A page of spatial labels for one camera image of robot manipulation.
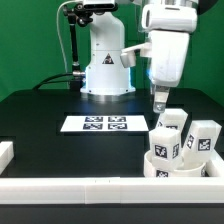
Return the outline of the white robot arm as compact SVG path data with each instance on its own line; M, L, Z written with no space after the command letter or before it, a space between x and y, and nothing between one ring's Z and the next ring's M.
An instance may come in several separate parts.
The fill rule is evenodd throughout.
M125 46L125 28L111 11L121 4L141 7L139 30L145 42ZM91 61L86 67L83 93L101 99L135 90L128 69L136 65L136 52L149 60L153 110L165 111L169 89L179 84L190 34L197 26L199 0L83 0L93 14L90 25Z

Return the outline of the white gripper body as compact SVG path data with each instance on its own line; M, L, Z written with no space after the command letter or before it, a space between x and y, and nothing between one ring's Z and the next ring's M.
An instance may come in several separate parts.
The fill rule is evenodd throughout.
M182 76L190 34L197 26L195 8L175 3L149 3L142 8L143 44L122 50L125 68L136 65L135 51L151 59L149 78L154 85L176 87Z

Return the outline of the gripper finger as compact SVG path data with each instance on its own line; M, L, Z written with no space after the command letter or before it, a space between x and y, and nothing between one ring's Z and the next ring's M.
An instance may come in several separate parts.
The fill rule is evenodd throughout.
M154 87L153 111L155 113L163 113L165 111L169 91L170 91L169 87L158 85Z

